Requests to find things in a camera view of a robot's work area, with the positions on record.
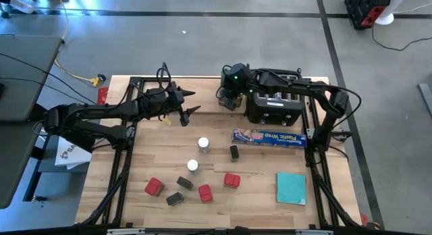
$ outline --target wooden table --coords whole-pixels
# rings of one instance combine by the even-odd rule
[[[129,83],[129,76],[113,76],[109,86],[107,102],[116,104]],[[132,164],[128,179],[122,224],[133,222],[135,227],[148,228],[307,228],[318,223],[317,206],[313,192],[310,170],[305,166],[304,150],[276,147],[238,145],[240,158],[231,163],[229,146],[233,128],[276,130],[301,133],[301,118],[291,127],[251,124],[243,117],[244,105],[235,112],[218,106],[215,92],[220,84],[218,78],[176,78],[183,89],[193,90],[194,96],[186,97],[185,107],[202,107],[192,115],[187,127],[181,127],[178,114],[169,116],[171,126],[155,120],[142,120],[138,124]],[[313,78],[314,81],[328,82],[327,78]],[[147,83],[147,88],[156,84]],[[320,120],[325,112],[318,106]],[[120,123],[119,120],[103,120],[106,126]],[[207,137],[211,143],[209,155],[198,152],[197,141]],[[344,149],[333,142],[333,146]],[[78,208],[76,221],[86,219],[107,192],[114,150],[101,148],[92,155],[84,190]],[[200,173],[193,176],[186,163],[195,159],[200,163]],[[330,149],[327,161],[333,191],[336,198],[360,223],[360,213],[352,185],[350,169],[346,158]],[[223,186],[225,173],[241,176],[237,189]],[[292,172],[306,175],[307,204],[290,205],[276,203],[276,172]],[[176,181],[179,176],[194,183],[188,191]],[[156,177],[165,183],[159,197],[144,192],[148,181]],[[212,203],[201,203],[197,188],[209,184],[213,192]],[[165,199],[181,192],[184,201],[170,207]],[[328,202],[324,194],[323,204],[327,221],[331,221]],[[110,218],[114,217],[117,200],[114,198]]]

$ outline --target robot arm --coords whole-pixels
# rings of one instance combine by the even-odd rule
[[[318,100],[326,115],[311,141],[321,151],[328,150],[333,126],[345,114],[348,104],[348,94],[337,86],[309,80],[283,79],[270,70],[249,70],[248,65],[242,63],[232,66],[224,75],[222,86],[224,97],[227,98],[226,107],[231,110],[235,109],[234,102],[238,96],[255,93],[272,95],[284,92]],[[330,93],[329,99],[325,96],[326,91]]]
[[[106,138],[113,149],[123,150],[130,146],[126,127],[106,127],[83,120],[119,118],[133,122],[178,112],[181,125],[187,126],[189,116],[200,108],[197,106],[183,110],[184,97],[193,94],[195,92],[183,90],[175,82],[170,82],[166,88],[149,89],[138,98],[118,105],[59,105],[45,113],[43,126],[48,134],[66,139],[71,133]]]

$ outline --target extension cord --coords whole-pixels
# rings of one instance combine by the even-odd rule
[[[63,34],[63,36],[61,38],[62,39],[62,43],[64,44],[65,43],[65,38],[66,38],[66,36],[68,35],[68,32],[69,32],[69,16],[68,16],[68,12],[66,11],[66,7],[65,7],[63,1],[62,0],[59,0],[59,1],[60,1],[61,5],[63,6],[63,10],[65,11],[66,22],[67,22],[65,33]],[[98,74],[96,78],[85,78],[85,77],[82,77],[82,76],[77,76],[77,75],[75,75],[75,74],[67,71],[63,66],[60,65],[59,61],[57,60],[57,58],[59,57],[59,55],[60,55],[60,50],[59,50],[59,53],[57,54],[57,57],[54,59],[54,64],[62,72],[65,72],[66,74],[69,74],[70,76],[72,76],[72,77],[74,77],[76,79],[88,81],[88,82],[91,83],[89,86],[92,86],[92,87],[95,87],[95,88],[98,88],[98,87],[102,86],[103,83],[106,81],[107,78],[104,75],[102,75],[102,74]]]

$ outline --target teal sponge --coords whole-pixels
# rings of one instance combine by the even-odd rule
[[[306,176],[278,172],[276,174],[276,201],[297,205],[306,204]]]

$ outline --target gray floor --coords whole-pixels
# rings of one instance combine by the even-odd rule
[[[25,1],[61,8],[56,0]],[[346,12],[343,0],[323,2],[327,13]],[[432,0],[405,0],[399,9],[426,3]],[[316,0],[68,0],[65,6],[109,11],[319,12]],[[432,14],[432,7],[414,13]],[[337,82],[319,18],[70,16],[69,21],[60,61],[87,77],[154,74],[162,61],[175,75],[217,75],[224,64],[248,62],[252,67],[300,67],[305,76],[327,76]],[[0,34],[61,36],[66,24],[65,16],[14,14],[0,20]],[[329,19],[329,25],[346,85],[363,98],[355,117],[385,228],[430,234],[432,181],[427,171],[432,161],[432,119],[416,86],[432,85],[432,42],[395,52],[377,46],[370,30],[353,30],[347,19]],[[430,19],[396,20],[375,28],[376,39],[392,47],[429,37],[431,32]],[[57,68],[51,73],[96,99],[95,89]],[[72,94],[52,78],[47,84]],[[45,88],[39,102],[52,107],[74,101]],[[352,143],[347,142],[346,148],[360,211],[370,215]],[[44,207],[24,204],[20,199],[32,165],[29,162],[11,207],[0,210],[0,230],[74,222],[84,175],[44,174],[37,193],[53,201]]]

